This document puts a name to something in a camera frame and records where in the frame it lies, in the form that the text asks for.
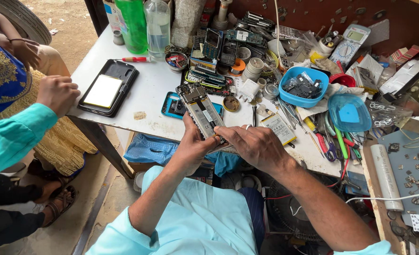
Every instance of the dark blue trousers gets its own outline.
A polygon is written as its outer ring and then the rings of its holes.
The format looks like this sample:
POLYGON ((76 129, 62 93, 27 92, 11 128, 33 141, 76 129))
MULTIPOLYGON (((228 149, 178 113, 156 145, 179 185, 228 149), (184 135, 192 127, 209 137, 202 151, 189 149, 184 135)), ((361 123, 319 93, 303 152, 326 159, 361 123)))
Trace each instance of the dark blue trousers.
POLYGON ((261 193, 254 188, 240 188, 238 190, 244 195, 249 206, 250 217, 252 218, 253 234, 257 243, 258 253, 265 238, 265 225, 263 221, 264 200, 261 193))

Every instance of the blue plastic container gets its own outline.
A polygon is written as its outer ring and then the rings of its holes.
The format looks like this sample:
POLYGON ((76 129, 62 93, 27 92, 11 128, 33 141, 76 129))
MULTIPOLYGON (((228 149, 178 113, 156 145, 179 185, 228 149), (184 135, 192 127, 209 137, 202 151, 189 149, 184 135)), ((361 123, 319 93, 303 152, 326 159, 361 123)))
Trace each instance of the blue plastic container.
POLYGON ((363 132, 372 127, 372 120, 365 103, 352 94, 335 94, 328 104, 332 123, 340 131, 363 132))
POLYGON ((283 78, 280 80, 279 84, 279 92, 280 92, 280 98, 290 104, 293 104, 295 106, 300 106, 303 108, 310 108, 314 107, 324 96, 327 90, 327 86, 329 84, 329 77, 327 77, 326 74, 323 72, 320 72, 315 69, 307 68, 307 67, 292 67, 288 69, 288 71, 285 73, 283 78), (285 82, 293 77, 296 77, 298 74, 301 74, 302 72, 306 72, 312 80, 319 79, 321 80, 320 88, 321 88, 321 94, 319 97, 314 99, 307 99, 307 98, 300 98, 295 95, 291 95, 288 92, 285 92, 282 89, 283 84, 285 82))

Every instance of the red wire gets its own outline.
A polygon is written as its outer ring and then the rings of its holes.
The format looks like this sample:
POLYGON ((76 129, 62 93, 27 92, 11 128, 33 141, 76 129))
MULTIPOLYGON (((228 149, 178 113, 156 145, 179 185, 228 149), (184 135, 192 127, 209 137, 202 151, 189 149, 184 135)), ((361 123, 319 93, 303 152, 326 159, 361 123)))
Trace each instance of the red wire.
MULTIPOLYGON (((341 180, 343 180, 343 178, 345 177, 346 167, 348 166, 348 161, 349 161, 349 156, 351 156, 351 152, 350 152, 349 147, 347 148, 347 151, 348 151, 348 159, 346 160, 345 168, 343 169, 343 173, 342 173, 342 176, 340 178, 341 180)), ((326 187, 330 188, 330 187, 333 187, 335 184, 337 184, 337 183, 334 183, 334 184, 326 186, 326 187)), ((280 197, 267 197, 266 199, 279 199, 279 198, 284 198, 284 197, 287 197, 287 196, 291 196, 291 195, 284 195, 284 196, 280 196, 280 197)))

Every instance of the black phone case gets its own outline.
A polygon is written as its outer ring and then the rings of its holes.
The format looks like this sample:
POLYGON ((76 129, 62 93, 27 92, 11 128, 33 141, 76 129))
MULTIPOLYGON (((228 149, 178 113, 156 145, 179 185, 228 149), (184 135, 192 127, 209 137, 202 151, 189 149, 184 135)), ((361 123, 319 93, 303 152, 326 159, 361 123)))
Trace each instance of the black phone case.
POLYGON ((98 75, 93 80, 90 87, 87 89, 83 97, 79 100, 77 108, 111 118, 115 117, 116 113, 120 109, 124 99, 126 98, 127 93, 131 89, 138 75, 138 70, 131 64, 127 64, 122 61, 116 61, 113 59, 107 60, 107 62, 104 64, 98 75), (96 82, 99 75, 101 74, 123 80, 120 90, 118 91, 118 94, 115 96, 115 100, 113 101, 110 108, 105 108, 83 102, 85 101, 85 98, 92 89, 93 84, 96 82))

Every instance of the turquoise sleeve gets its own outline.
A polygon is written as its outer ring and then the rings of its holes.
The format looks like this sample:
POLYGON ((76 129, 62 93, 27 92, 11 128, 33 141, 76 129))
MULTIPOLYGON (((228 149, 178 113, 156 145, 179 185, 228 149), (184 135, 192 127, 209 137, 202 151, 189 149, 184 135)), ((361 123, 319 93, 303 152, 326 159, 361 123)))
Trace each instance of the turquoise sleeve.
POLYGON ((134 229, 129 221, 128 208, 107 224, 86 255, 146 255, 159 249, 157 232, 154 231, 149 237, 134 229))
POLYGON ((392 255, 394 254, 390 250, 390 243, 386 240, 380 241, 379 243, 372 244, 362 251, 344 251, 334 252, 334 255, 392 255))
POLYGON ((0 171, 25 157, 55 123, 57 115, 40 103, 0 120, 0 171))

